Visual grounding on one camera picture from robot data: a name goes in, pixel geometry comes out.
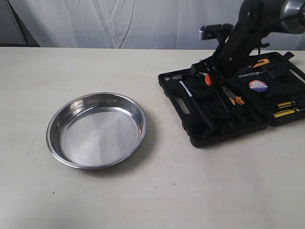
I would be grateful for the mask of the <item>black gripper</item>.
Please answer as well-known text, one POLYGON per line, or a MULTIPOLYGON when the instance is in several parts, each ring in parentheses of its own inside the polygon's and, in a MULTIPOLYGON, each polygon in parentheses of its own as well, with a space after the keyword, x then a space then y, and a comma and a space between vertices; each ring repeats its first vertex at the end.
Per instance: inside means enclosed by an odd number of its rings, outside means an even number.
POLYGON ((229 79, 251 64, 249 55, 254 49, 269 46, 269 43, 262 43, 263 38, 263 34, 256 35, 247 28, 234 26, 225 41, 218 41, 212 56, 192 64, 191 74, 205 73, 207 86, 212 86, 213 81, 229 79))

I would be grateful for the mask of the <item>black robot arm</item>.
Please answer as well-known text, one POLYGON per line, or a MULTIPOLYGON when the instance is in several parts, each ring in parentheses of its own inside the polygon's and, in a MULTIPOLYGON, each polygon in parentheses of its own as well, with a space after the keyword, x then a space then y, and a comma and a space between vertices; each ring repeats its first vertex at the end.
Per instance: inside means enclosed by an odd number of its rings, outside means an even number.
POLYGON ((262 39, 270 33, 302 34, 305 32, 303 0, 245 0, 235 25, 205 25, 199 29, 201 40, 217 39, 214 53, 194 63, 191 74, 206 73, 219 83, 254 65, 254 49, 268 47, 262 39))

